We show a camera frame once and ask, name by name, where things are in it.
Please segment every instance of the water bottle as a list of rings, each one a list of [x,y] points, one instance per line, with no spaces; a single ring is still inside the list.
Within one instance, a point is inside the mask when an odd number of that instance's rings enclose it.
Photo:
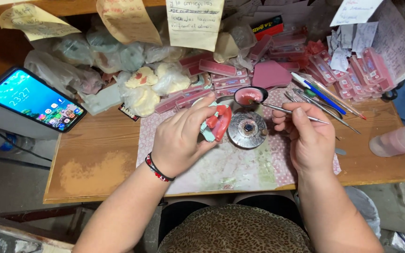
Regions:
[[[0,136],[0,150],[4,152],[15,154],[23,152],[21,149],[16,148],[13,144],[16,144],[18,147],[22,147],[29,151],[34,148],[35,140],[32,138],[18,136],[3,131],[0,131],[0,134],[5,135],[7,139],[11,140],[11,142],[8,142]]]
[[[405,153],[405,127],[374,137],[369,147],[371,152],[380,157]]]

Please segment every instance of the leopard print fabric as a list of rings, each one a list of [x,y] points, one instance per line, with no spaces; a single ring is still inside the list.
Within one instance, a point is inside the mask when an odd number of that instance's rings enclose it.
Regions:
[[[159,253],[313,253],[292,221],[260,208],[230,204],[190,214],[163,239]]]

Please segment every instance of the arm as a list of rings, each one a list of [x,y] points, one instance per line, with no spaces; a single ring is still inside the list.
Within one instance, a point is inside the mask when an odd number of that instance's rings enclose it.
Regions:
[[[332,168],[335,130],[311,122],[307,115],[330,122],[308,103],[288,103],[291,116],[273,112],[276,130],[290,134],[290,156],[298,173],[298,194],[311,242],[318,253],[383,252],[376,235],[352,204]]]
[[[192,166],[217,142],[197,144],[200,125],[216,112],[208,107],[211,93],[189,110],[166,119],[156,130],[151,157],[166,176],[175,177]],[[170,182],[161,181],[143,162],[107,200],[82,231],[73,253],[123,253],[130,251],[150,221]]]

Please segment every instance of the bracelet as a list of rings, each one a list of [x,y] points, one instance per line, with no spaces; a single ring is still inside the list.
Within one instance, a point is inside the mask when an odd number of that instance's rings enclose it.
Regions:
[[[153,159],[151,158],[151,152],[146,156],[145,158],[146,164],[148,164],[149,169],[155,173],[156,177],[158,177],[160,180],[164,182],[168,181],[173,181],[176,177],[170,178],[165,176],[162,172],[160,172],[159,169],[157,169],[156,165],[153,162]]]

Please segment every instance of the pink patterned paper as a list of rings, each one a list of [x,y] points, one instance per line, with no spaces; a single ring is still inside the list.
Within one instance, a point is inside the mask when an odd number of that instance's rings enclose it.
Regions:
[[[293,94],[290,84],[270,92],[266,102],[281,106],[289,102],[284,92]],[[259,111],[267,122],[269,134],[264,143],[255,149],[245,150],[234,146],[227,134],[223,143],[206,153],[188,171],[181,174],[171,184],[167,194],[178,194],[211,190],[272,190],[297,181],[297,174],[290,161],[290,139],[274,130],[271,109],[263,107]],[[144,161],[152,150],[157,126],[172,111],[153,114],[141,119],[137,165]],[[334,173],[340,173],[337,156],[334,156]]]

